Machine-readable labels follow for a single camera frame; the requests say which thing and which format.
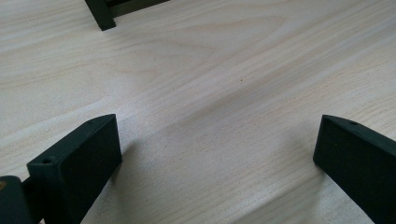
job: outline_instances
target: black plastic bracket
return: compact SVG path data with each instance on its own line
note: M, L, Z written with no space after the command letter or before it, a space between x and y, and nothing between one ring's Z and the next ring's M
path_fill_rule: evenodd
M91 119L30 161L22 183L0 177L0 223L80 223L120 163L116 116Z
M396 223L396 142L355 121L324 115L314 162L374 223Z
M116 27L114 18L169 0L85 0L102 31Z

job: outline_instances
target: light wood grain surface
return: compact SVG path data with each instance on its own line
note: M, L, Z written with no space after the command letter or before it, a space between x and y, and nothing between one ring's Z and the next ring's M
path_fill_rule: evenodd
M85 224L372 223L312 156L322 114L396 139L395 12L172 0L101 32L83 0L2 0L0 175L115 113L123 164Z

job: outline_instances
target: small hole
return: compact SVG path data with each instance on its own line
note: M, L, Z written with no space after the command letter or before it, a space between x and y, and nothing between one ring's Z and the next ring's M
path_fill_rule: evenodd
M46 159L43 160L44 164L50 164L53 163L55 161L55 157L48 157Z

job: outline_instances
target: dark green 3d-printed part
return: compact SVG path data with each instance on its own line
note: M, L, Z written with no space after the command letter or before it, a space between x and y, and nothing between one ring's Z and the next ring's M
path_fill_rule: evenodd
M116 27L114 18L169 0L85 0L102 31Z
M120 163L116 116L91 119L30 161L23 183L0 177L0 223L80 223Z
M375 223L396 223L396 142L363 125L324 115L314 162Z
M46 223L80 223L120 163L115 115L85 122L30 161Z

